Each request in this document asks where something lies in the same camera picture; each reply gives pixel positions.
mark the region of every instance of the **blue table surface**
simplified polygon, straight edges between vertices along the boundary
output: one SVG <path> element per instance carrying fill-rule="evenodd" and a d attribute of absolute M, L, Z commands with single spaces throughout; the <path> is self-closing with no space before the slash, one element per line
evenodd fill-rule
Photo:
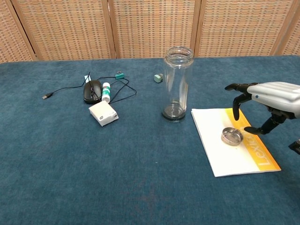
<path fill-rule="evenodd" d="M 105 127 L 83 87 L 42 99 L 89 71 L 92 79 L 122 71 L 137 90 L 112 104 L 119 119 Z M 300 57 L 195 59 L 181 123 L 161 116 L 163 83 L 153 76 L 162 72 L 162 59 L 0 64 L 0 224 L 300 224 L 300 155 L 288 148 L 300 120 L 260 136 L 282 171 L 215 178 L 190 113 L 232 107 L 231 83 L 300 85 Z M 255 127 L 270 117 L 254 101 L 241 109 Z"/>

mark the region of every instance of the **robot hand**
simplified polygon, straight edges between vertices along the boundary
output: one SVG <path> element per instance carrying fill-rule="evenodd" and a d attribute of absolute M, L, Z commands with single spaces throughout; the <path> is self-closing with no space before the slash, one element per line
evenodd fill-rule
<path fill-rule="evenodd" d="M 267 134 L 286 119 L 300 118 L 300 86 L 285 82 L 268 83 L 232 83 L 225 90 L 242 92 L 233 101 L 233 115 L 238 120 L 241 103 L 249 100 L 262 103 L 271 112 L 271 117 L 260 127 L 245 127 L 245 131 L 254 135 Z"/>

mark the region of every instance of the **small white box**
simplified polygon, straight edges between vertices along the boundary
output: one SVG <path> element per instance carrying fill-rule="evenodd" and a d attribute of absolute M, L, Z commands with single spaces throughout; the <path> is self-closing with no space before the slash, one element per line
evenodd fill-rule
<path fill-rule="evenodd" d="M 111 123 L 119 118 L 116 111 L 114 111 L 106 101 L 91 106 L 89 110 L 101 126 Z"/>

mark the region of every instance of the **white booklet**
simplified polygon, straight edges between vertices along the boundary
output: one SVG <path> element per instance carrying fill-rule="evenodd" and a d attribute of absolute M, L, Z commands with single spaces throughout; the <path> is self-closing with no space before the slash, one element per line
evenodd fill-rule
<path fill-rule="evenodd" d="M 281 170 L 261 139 L 244 131 L 250 124 L 241 110 L 238 121 L 232 108 L 192 109 L 192 116 L 215 177 Z M 244 137 L 242 143 L 224 143 L 221 135 L 226 127 L 239 129 Z"/>

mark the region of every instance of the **glass jar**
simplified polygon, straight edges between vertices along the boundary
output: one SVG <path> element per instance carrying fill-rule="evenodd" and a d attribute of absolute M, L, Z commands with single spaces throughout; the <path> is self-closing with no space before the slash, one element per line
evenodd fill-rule
<path fill-rule="evenodd" d="M 186 47 L 172 47 L 165 55 L 162 115 L 168 120 L 179 122 L 185 116 L 193 62 L 193 50 Z"/>

